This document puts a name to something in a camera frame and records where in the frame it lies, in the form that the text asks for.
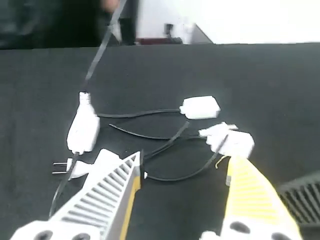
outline plug prong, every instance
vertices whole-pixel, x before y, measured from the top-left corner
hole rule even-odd
[[[52,174],[66,174],[66,171],[53,171]]]
[[[67,165],[66,162],[54,162],[53,165]]]

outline white connector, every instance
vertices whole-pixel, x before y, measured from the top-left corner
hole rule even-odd
[[[105,171],[110,168],[110,166],[117,165],[119,161],[121,161],[121,158],[117,154],[107,149],[101,149],[93,164],[80,160],[76,161],[69,181],[71,179],[80,178],[81,176],[89,174],[91,171],[93,171],[93,174],[89,174],[89,176],[86,178],[84,184],[86,185],[86,183],[88,184],[89,182],[94,182],[94,180],[99,177],[100,172],[104,174]],[[66,167],[65,171],[54,171],[52,174],[66,174],[70,170],[72,162],[72,158],[68,158],[66,162],[54,162],[54,166],[65,165]]]
[[[238,127],[234,124],[226,124],[224,121],[213,125],[206,129],[199,130],[200,137],[208,137],[208,136],[219,136],[222,135],[222,139],[227,135],[229,130],[236,130]]]
[[[211,151],[216,152],[221,141],[228,134],[228,138],[219,150],[219,154],[225,156],[237,156],[248,159],[254,146],[255,141],[250,133],[228,130],[220,135],[210,135],[206,139],[206,143],[210,145]]]
[[[73,153],[91,152],[97,140],[100,119],[91,105],[90,93],[79,93],[79,107],[71,124],[66,142]]]
[[[186,98],[180,113],[188,119],[211,119],[216,118],[220,112],[220,107],[213,96],[197,96]]]
[[[219,150],[219,154],[226,156],[238,156],[248,158],[255,146],[250,133],[235,131],[238,127],[234,124],[226,124],[224,121],[206,129],[199,130],[200,137],[206,137],[206,144],[212,152],[216,152],[226,135],[228,138]]]

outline electrical plug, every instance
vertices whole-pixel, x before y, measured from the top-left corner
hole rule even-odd
[[[66,160],[66,162],[54,162],[53,163],[54,166],[65,165],[66,167],[65,167],[65,171],[54,171],[54,172],[52,172],[52,174],[66,174],[70,170],[72,161],[73,161],[72,158],[68,158]],[[93,167],[93,164],[85,163],[85,162],[79,161],[79,160],[76,161],[75,166],[74,166],[72,173],[70,175],[69,181],[71,179],[77,179],[77,178],[82,177],[83,175],[88,174],[91,171],[92,167]]]
[[[224,145],[219,150],[219,154],[225,156],[237,156],[248,159],[254,146],[255,141],[250,133],[228,130],[224,132],[228,135],[228,138]],[[216,152],[219,144],[226,134],[210,135],[206,139],[206,143],[210,145],[211,151]]]
[[[100,119],[91,105],[88,92],[79,93],[79,107],[71,124],[66,142],[69,150],[82,155],[91,152],[97,140]]]
[[[180,113],[188,119],[211,119],[219,115],[220,107],[213,96],[197,96],[186,98]]]
[[[222,139],[227,135],[229,130],[236,130],[238,127],[234,124],[226,124],[224,121],[213,125],[206,129],[199,130],[200,137],[219,136],[222,135]]]

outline cord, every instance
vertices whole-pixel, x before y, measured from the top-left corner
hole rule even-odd
[[[199,173],[201,173],[202,171],[204,171],[205,169],[207,169],[210,166],[210,164],[213,162],[213,160],[216,159],[216,157],[218,156],[219,151],[221,150],[223,145],[226,143],[227,139],[228,139],[228,135],[226,135],[225,138],[221,141],[220,145],[217,147],[213,156],[210,157],[210,159],[200,169],[198,169],[197,171],[194,171],[191,174],[181,176],[181,177],[176,177],[176,178],[161,178],[161,177],[157,177],[157,176],[151,176],[148,174],[147,178],[155,180],[155,181],[167,182],[167,183],[168,182],[180,182],[183,180],[193,178],[194,176],[198,175]]]
[[[189,127],[189,122],[186,121],[184,125],[176,132],[176,134],[170,138],[169,141],[167,141],[164,145],[156,148],[155,150],[147,153],[144,157],[144,159],[149,159],[150,157],[154,156],[155,154],[159,154],[163,152],[164,150],[168,149],[169,147],[172,146],[174,141],[181,136],[181,134]]]
[[[97,116],[100,118],[107,118],[107,119],[132,119],[132,118],[137,118],[141,116],[163,114],[163,113],[180,113],[180,109],[157,109],[157,110],[140,111],[140,112],[129,113],[129,114],[98,113]]]
[[[153,150],[152,152],[149,152],[146,156],[145,156],[145,160],[149,160],[152,157],[164,152],[165,150],[171,148],[174,144],[178,144],[179,142],[182,141],[187,141],[187,140],[206,140],[205,138],[200,138],[198,136],[190,136],[190,137],[186,137],[186,138],[182,138],[179,137],[178,139],[176,139],[173,143],[169,144],[169,145],[163,145],[162,147],[157,148],[156,150]]]
[[[51,203],[51,207],[50,207],[50,212],[49,212],[49,219],[52,217],[52,215],[55,213],[56,211],[56,207],[57,207],[57,201],[59,199],[59,197],[61,196],[64,188],[67,185],[67,182],[76,166],[76,162],[78,160],[79,157],[79,152],[75,152],[73,157],[72,157],[72,163],[71,166],[69,168],[69,171],[65,174],[64,178],[62,179],[62,181],[60,182],[59,186],[57,187],[53,199],[52,199],[52,203]]]
[[[112,35],[112,26],[119,20],[121,12],[124,9],[124,6],[126,4],[127,0],[121,0],[119,1],[119,5],[118,7],[115,9],[114,13],[112,14],[111,20],[110,20],[110,24],[108,25],[104,37],[102,39],[102,42],[99,46],[98,51],[96,52],[93,61],[90,64],[90,67],[88,69],[88,72],[85,76],[84,79],[84,83],[83,83],[83,87],[82,87],[82,92],[88,92],[88,83],[89,80],[91,79],[92,75],[94,74],[94,71],[102,57],[102,55],[104,54],[106,47],[108,45],[108,42],[110,40],[110,37]]]
[[[139,137],[139,138],[143,138],[143,139],[163,140],[163,141],[168,141],[168,140],[171,139],[169,137],[148,136],[148,135],[139,134],[139,133],[136,133],[136,132],[133,132],[133,131],[129,131],[129,130],[123,129],[123,128],[121,128],[119,126],[116,126],[114,124],[109,124],[109,126],[114,128],[114,129],[117,129],[119,131],[122,131],[122,132],[124,132],[126,134],[130,134],[130,135],[133,135],[133,136],[136,136],[136,137]],[[179,138],[180,139],[205,139],[205,138],[203,138],[201,136],[198,136],[198,135],[180,136]]]

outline white wall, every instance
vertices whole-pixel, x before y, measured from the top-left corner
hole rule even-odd
[[[320,42],[320,0],[140,0],[138,38],[188,43],[192,23],[216,44]]]
[[[217,44],[320,42],[319,0],[202,0],[196,24]]]
[[[137,38],[164,38],[165,24],[173,24],[173,37],[188,43],[192,29],[194,0],[140,0]]]

